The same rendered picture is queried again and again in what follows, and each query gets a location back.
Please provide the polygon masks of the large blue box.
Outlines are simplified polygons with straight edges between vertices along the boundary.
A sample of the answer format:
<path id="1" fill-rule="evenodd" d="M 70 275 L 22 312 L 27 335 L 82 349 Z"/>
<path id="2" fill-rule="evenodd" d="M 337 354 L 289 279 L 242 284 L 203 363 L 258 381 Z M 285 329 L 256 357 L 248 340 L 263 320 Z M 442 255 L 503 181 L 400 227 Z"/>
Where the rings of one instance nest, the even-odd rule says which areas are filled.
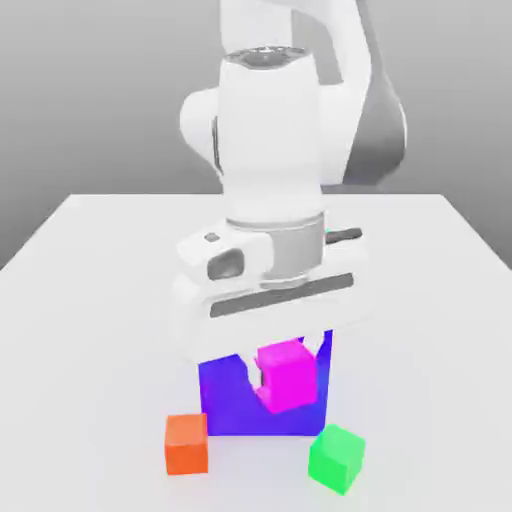
<path id="1" fill-rule="evenodd" d="M 324 333 L 316 359 L 317 400 L 273 414 L 256 396 L 247 367 L 234 354 L 199 365 L 201 411 L 211 436 L 316 436 L 326 424 L 333 332 Z"/>

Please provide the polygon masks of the small magenta cube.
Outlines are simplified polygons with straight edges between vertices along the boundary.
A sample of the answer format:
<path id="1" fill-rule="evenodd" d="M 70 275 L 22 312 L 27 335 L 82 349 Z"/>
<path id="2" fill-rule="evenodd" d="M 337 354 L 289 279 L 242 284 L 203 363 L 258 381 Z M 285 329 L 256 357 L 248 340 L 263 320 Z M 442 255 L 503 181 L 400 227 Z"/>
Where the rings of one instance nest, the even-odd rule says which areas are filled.
<path id="1" fill-rule="evenodd" d="M 263 377 L 257 396 L 272 414 L 316 402 L 316 358 L 299 339 L 259 348 L 256 362 Z"/>

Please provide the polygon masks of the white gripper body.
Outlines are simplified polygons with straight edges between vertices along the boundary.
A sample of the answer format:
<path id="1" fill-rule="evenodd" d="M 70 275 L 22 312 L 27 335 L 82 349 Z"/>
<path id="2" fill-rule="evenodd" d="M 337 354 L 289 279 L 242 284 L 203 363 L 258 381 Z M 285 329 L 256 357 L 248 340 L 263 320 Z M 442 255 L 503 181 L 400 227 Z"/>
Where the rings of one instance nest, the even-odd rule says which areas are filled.
<path id="1" fill-rule="evenodd" d="M 312 337 L 359 320 L 371 306 L 363 242 L 329 244 L 323 264 L 302 285 L 244 288 L 239 279 L 207 286 L 174 281 L 174 349 L 194 363 L 254 354 L 268 344 Z"/>

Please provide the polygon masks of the small orange cube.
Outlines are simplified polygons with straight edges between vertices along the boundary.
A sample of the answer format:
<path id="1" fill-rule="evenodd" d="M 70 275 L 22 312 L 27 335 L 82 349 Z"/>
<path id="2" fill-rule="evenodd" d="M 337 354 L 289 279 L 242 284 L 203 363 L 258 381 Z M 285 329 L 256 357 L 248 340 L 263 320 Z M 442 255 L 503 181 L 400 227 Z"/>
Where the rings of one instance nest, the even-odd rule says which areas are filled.
<path id="1" fill-rule="evenodd" d="M 169 475 L 207 473 L 207 416 L 204 413 L 168 416 L 164 453 Z"/>

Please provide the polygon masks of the small green cube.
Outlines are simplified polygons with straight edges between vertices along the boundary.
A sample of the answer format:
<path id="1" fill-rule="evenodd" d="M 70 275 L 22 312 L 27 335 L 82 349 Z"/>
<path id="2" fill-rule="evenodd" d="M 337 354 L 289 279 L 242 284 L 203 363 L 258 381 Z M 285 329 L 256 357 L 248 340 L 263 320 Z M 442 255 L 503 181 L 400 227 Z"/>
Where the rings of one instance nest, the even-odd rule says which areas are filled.
<path id="1" fill-rule="evenodd" d="M 310 446 L 308 476 L 345 495 L 363 467 L 365 450 L 364 438 L 329 424 Z"/>

